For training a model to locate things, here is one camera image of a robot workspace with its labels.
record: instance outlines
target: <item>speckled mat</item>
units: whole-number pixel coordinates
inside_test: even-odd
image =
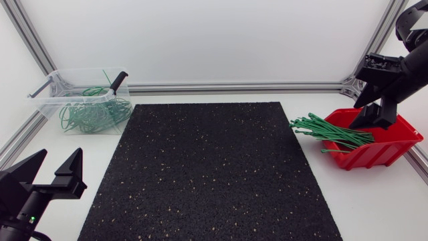
[[[278,102],[137,105],[79,240],[342,240]]]

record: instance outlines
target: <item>aluminum frame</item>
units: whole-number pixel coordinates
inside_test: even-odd
[[[370,39],[361,59],[371,53],[379,53],[395,26],[399,14],[408,0],[390,0],[385,12]],[[45,75],[56,70],[53,60],[40,40],[31,20],[28,18],[20,0],[0,0],[9,18],[37,65]],[[341,82],[287,82],[287,83],[251,83],[251,84],[171,84],[171,85],[129,85],[130,94],[166,95],[166,94],[248,94],[248,93],[341,93],[356,100],[364,84],[355,78],[355,71]],[[24,150],[27,144],[47,122],[38,111],[34,112],[24,125],[0,149],[0,170],[8,168]],[[428,184],[428,154],[415,145],[405,154],[409,163]]]

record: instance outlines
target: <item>black handle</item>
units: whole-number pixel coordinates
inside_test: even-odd
[[[114,94],[116,94],[116,90],[118,90],[120,84],[122,81],[127,77],[128,74],[124,71],[119,73],[119,75],[116,77],[116,79],[113,81],[113,84],[110,86],[110,88],[114,91]]]

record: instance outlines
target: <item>clear plastic container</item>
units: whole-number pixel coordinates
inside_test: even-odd
[[[132,113],[124,68],[56,70],[27,99],[65,134],[123,133]]]

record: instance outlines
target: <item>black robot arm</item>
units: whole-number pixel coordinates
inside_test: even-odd
[[[428,11],[428,0],[404,11],[396,35],[410,53],[405,57],[369,54],[358,65],[356,78],[366,82],[354,107],[364,107],[350,128],[388,129],[397,118],[397,105],[428,84],[428,30],[410,30]],[[381,105],[372,103],[381,99]]]
[[[53,199],[79,199],[86,189],[82,181],[82,150],[77,149],[55,172],[51,185],[34,185],[47,151],[0,171],[0,240],[50,239],[34,231]]]

